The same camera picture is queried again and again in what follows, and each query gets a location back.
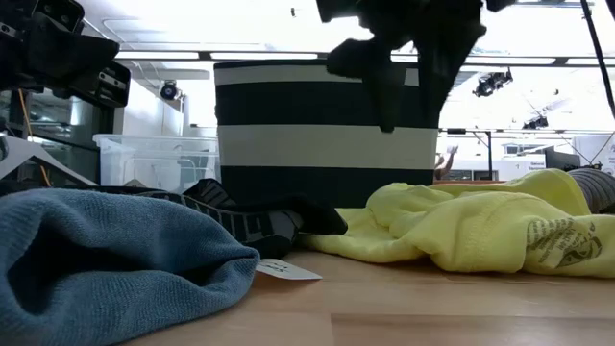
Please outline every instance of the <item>yellow cloth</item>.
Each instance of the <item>yellow cloth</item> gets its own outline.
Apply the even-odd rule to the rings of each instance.
[[[592,215],[558,170],[502,185],[393,184],[365,209],[339,212],[348,233],[302,242],[377,263],[430,256],[449,271],[615,277],[615,216]]]

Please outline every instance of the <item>black and white striped bin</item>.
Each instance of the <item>black and white striped bin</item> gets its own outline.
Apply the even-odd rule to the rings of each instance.
[[[393,134],[381,133],[362,83],[324,61],[224,62],[214,78],[221,178],[240,202],[303,192],[358,208],[383,185],[432,183],[438,115],[422,111],[416,65]]]

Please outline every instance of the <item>wooden table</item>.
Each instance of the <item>wooden table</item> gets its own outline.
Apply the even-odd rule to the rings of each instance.
[[[615,344],[615,281],[463,275],[426,261],[384,266],[308,252],[285,260],[324,280],[258,274],[234,308],[126,345]]]

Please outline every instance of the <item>clear plastic container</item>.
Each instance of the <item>clear plastic container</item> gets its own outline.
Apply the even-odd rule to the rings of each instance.
[[[101,185],[142,185],[182,193],[199,180],[220,181],[215,137],[94,135],[100,147]]]

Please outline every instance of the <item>blue towel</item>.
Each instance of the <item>blue towel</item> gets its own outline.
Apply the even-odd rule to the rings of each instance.
[[[152,198],[36,189],[0,198],[0,345],[109,345],[248,291],[258,252]]]

